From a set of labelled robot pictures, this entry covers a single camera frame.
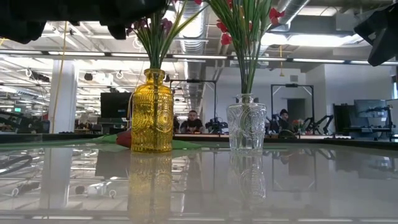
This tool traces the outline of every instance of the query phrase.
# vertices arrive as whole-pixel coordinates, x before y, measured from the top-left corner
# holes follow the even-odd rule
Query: reflective table
[[[0,223],[398,223],[398,153],[267,144],[0,152]]]

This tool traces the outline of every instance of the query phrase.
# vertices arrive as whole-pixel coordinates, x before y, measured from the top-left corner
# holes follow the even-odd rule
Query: doorway
[[[305,99],[287,99],[287,111],[290,122],[296,119],[305,120]]]

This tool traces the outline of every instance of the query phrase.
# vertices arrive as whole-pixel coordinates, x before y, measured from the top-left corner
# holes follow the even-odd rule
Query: table
[[[398,152],[383,142],[267,142],[246,153],[213,143],[163,154],[94,143],[1,151],[0,164],[24,160],[0,167],[0,222],[398,222]]]

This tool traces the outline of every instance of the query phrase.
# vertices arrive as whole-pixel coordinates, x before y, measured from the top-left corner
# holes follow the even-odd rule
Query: red cloth
[[[130,146],[131,146],[131,130],[127,130],[127,131],[118,133],[118,138],[116,138],[116,144],[130,148]]]

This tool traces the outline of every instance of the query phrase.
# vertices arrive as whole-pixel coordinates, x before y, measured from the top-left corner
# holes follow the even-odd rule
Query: white column
[[[71,148],[45,149],[40,208],[61,209],[67,206],[72,152]]]
[[[73,131],[76,113],[76,93],[79,78],[79,69],[73,61],[64,61],[62,75],[60,74],[61,61],[54,60],[51,79],[51,97],[49,120],[50,133]],[[58,92],[57,109],[54,111]]]

